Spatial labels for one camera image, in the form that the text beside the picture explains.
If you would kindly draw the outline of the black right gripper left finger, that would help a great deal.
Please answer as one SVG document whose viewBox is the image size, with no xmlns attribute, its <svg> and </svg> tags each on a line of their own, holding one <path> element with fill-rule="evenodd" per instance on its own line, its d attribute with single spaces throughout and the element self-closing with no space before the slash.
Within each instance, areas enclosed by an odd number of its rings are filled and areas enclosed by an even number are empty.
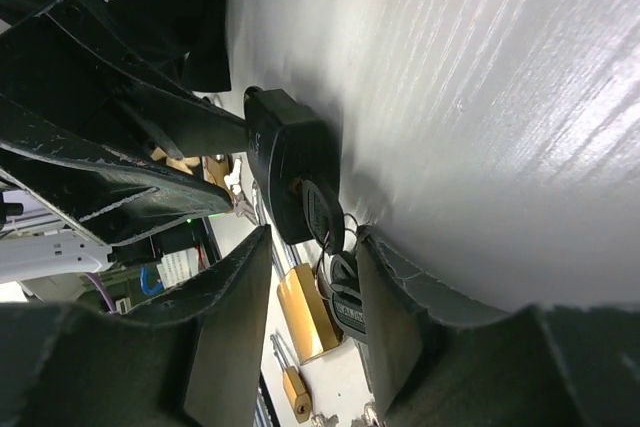
<svg viewBox="0 0 640 427">
<path fill-rule="evenodd" d="M 272 236 L 125 315 L 70 302 L 1 307 L 5 426 L 249 426 L 271 282 Z"/>
</svg>

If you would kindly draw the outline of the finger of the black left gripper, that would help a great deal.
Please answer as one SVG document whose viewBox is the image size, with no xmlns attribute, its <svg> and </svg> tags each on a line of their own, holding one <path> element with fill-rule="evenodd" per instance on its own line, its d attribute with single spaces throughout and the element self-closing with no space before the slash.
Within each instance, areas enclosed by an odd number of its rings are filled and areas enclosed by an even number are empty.
<svg viewBox="0 0 640 427">
<path fill-rule="evenodd" d="M 8 98 L 1 100 L 1 177 L 110 246 L 232 209 L 218 186 L 86 140 Z"/>
<path fill-rule="evenodd" d="M 1 35 L 1 95 L 78 133 L 111 114 L 172 157 L 247 149 L 242 118 L 196 97 L 121 42 L 78 0 L 57 0 Z"/>
</svg>

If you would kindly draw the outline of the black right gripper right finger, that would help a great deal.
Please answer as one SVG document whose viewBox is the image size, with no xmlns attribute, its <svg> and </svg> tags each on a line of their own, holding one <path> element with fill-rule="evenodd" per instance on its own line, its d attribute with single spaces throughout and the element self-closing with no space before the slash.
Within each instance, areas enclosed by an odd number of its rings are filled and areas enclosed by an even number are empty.
<svg viewBox="0 0 640 427">
<path fill-rule="evenodd" d="M 504 312 L 412 263 L 377 229 L 356 258 L 373 394 L 389 426 L 635 426 L 639 309 Z"/>
</svg>

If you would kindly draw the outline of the large brass padlock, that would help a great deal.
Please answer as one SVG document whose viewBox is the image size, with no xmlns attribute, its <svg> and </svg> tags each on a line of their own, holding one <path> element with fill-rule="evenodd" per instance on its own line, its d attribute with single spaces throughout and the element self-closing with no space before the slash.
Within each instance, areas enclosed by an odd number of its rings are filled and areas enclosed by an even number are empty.
<svg viewBox="0 0 640 427">
<path fill-rule="evenodd" d="M 225 177 L 233 168 L 233 157 L 226 154 L 201 157 L 203 179 L 218 187 L 227 188 Z"/>
</svg>

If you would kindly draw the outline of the small brass padlock long shackle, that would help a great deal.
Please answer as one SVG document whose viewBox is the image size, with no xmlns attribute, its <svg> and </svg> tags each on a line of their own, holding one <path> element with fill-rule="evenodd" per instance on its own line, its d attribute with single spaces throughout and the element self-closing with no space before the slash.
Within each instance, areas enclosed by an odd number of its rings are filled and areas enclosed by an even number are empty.
<svg viewBox="0 0 640 427">
<path fill-rule="evenodd" d="M 270 335 L 274 357 L 282 371 L 282 386 L 293 415 L 299 424 L 307 422 L 311 416 L 312 399 L 297 367 L 289 362 L 281 336 Z"/>
</svg>

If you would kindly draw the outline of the medium brass padlock long shackle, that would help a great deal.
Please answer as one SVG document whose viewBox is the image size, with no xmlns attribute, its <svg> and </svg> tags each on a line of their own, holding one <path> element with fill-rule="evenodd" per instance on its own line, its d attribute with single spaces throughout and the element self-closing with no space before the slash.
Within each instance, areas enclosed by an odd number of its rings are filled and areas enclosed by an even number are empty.
<svg viewBox="0 0 640 427">
<path fill-rule="evenodd" d="M 301 364 L 307 364 L 340 346 L 343 334 L 317 290 L 315 276 L 308 263 L 289 269 L 279 281 L 276 293 Z"/>
</svg>

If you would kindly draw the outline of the black padlock with keys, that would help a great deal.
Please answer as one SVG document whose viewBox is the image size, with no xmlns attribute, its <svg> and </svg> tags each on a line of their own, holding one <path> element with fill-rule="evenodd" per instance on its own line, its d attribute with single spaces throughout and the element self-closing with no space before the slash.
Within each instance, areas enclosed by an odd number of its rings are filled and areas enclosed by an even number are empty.
<svg viewBox="0 0 640 427">
<path fill-rule="evenodd" d="M 244 92 L 247 159 L 273 224 L 287 244 L 312 239 L 302 184 L 321 178 L 340 186 L 340 148 L 330 126 L 282 89 Z"/>
</svg>

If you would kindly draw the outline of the black padlock key bunch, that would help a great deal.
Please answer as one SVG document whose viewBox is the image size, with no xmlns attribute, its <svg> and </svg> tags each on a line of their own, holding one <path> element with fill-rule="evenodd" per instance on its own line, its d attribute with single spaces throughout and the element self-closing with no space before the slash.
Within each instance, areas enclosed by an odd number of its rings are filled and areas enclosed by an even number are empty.
<svg viewBox="0 0 640 427">
<path fill-rule="evenodd" d="M 358 264 L 353 251 L 345 248 L 348 228 L 345 214 L 332 186 L 324 179 L 302 182 L 304 218 L 312 238 L 321 249 L 316 272 L 322 276 L 329 309 L 335 323 L 360 344 L 367 343 Z"/>
</svg>

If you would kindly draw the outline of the small padlock key bunch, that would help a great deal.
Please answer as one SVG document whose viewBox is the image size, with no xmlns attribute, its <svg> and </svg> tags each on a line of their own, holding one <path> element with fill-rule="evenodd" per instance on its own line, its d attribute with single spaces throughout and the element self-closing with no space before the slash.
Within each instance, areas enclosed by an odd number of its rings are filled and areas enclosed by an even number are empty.
<svg viewBox="0 0 640 427">
<path fill-rule="evenodd" d="M 322 413 L 313 414 L 310 417 L 310 425 L 313 427 L 384 427 L 385 421 L 379 415 L 374 401 L 366 402 L 358 416 L 341 419 L 337 414 L 329 417 Z"/>
</svg>

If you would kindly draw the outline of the large padlock key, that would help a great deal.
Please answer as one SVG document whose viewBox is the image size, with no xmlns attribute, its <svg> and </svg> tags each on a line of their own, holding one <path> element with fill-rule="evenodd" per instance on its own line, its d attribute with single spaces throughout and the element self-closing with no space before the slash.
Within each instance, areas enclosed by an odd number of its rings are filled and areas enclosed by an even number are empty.
<svg viewBox="0 0 640 427">
<path fill-rule="evenodd" d="M 242 160 L 233 160 L 231 171 L 224 176 L 226 187 L 231 191 L 233 210 L 237 217 L 244 217 L 252 225 L 257 225 L 258 220 L 253 205 L 247 199 L 241 183 Z"/>
</svg>

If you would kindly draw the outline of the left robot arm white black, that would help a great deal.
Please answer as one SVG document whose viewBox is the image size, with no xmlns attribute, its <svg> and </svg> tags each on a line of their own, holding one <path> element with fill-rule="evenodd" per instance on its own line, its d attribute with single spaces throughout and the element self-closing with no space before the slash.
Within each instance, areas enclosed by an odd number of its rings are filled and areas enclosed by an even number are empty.
<svg viewBox="0 0 640 427">
<path fill-rule="evenodd" d="M 2 280 L 100 272 L 120 249 L 228 212 L 224 189 L 152 155 L 246 147 L 242 118 L 154 69 L 80 1 L 53 2 L 1 36 L 1 178 L 63 228 L 3 240 Z"/>
</svg>

